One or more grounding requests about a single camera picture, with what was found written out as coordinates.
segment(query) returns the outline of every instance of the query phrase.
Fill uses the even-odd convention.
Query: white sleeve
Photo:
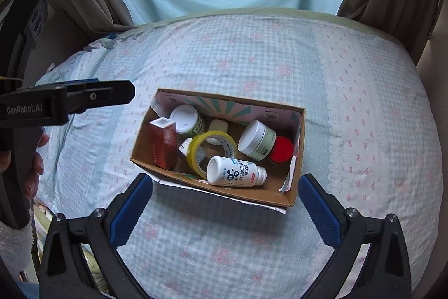
[[[32,245],[31,220],[21,230],[14,230],[0,222],[0,256],[14,279],[30,263]]]

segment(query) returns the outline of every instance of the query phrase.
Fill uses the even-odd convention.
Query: blue serrated pad
[[[299,197],[317,231],[327,246],[337,248],[342,242],[340,223],[310,180],[303,175],[299,180]]]
[[[111,222],[109,242],[112,247],[116,249],[126,244],[151,196],[152,179],[146,175]]]

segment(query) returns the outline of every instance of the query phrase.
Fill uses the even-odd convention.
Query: roll of tape
[[[227,133],[210,131],[197,135],[188,146],[187,163],[195,173],[204,179],[207,179],[207,173],[199,166],[198,160],[196,159],[196,153],[198,152],[198,147],[209,137],[216,138],[218,141],[222,142],[225,157],[234,159],[237,157],[238,151],[237,143]]]

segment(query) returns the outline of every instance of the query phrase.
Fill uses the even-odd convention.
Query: bed
[[[396,213],[413,288],[419,283],[437,237],[442,158],[425,89],[393,37],[315,12],[227,10],[99,39],[39,84],[93,77],[129,79],[136,95],[129,105],[46,129],[38,198],[52,212],[88,215],[141,172],[129,157],[158,88],[303,106],[302,172],[345,207],[373,217]],[[367,249],[340,295],[353,286]],[[283,215],[161,184],[119,249],[155,298],[300,297],[331,252],[299,200]]]

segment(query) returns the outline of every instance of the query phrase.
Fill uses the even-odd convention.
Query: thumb
[[[11,151],[0,152],[0,173],[4,173],[11,163]]]

